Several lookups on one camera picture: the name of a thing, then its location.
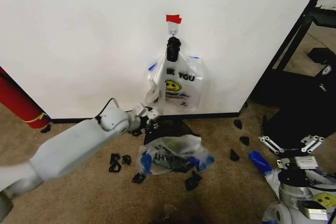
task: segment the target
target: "white plastic bag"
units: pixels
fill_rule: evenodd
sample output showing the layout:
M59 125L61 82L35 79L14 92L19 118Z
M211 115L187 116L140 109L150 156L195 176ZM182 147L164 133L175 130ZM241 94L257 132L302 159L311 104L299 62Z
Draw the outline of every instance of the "white plastic bag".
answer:
M175 108L193 110L198 107L202 94L203 69L199 57L178 54L175 62L168 61L166 54L148 68L151 89L145 103L163 113L167 104Z
M160 137L140 146L136 165L140 174L158 175L172 170L187 172L193 166L201 172L213 162L200 137L183 135Z

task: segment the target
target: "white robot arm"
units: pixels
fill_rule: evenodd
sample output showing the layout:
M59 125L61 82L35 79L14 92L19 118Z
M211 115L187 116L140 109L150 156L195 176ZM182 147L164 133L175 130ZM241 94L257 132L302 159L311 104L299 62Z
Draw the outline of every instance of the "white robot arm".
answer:
M65 176L94 155L110 138L142 129L159 116L156 110L142 104L125 112L111 99L98 116L49 139L27 162L0 167L0 222L13 207L8 195L20 195L45 181Z

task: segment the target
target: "red fire extinguisher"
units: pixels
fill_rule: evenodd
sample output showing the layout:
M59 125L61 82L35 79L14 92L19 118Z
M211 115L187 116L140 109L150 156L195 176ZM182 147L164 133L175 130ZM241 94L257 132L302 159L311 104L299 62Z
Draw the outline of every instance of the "red fire extinguisher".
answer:
M0 102L30 127L46 126L50 120L46 113L0 67Z

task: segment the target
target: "red tape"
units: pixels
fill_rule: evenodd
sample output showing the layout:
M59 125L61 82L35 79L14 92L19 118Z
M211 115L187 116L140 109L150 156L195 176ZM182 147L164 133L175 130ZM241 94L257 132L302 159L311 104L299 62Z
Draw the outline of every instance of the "red tape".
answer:
M180 24L182 19L180 18L180 15L166 15L166 22L174 22L177 24Z

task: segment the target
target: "yellow stripe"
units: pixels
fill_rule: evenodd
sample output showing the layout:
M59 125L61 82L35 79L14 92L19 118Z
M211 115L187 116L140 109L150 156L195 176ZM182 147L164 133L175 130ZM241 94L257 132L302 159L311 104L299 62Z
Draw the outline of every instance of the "yellow stripe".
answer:
M36 117L35 119L33 119L33 120L30 120L30 121L24 121L25 123L32 123L32 122L35 122L36 120L41 120L42 119L42 117L44 116L44 115L47 115L46 113L44 113L44 112L42 112L42 114L41 115L39 115L38 117Z

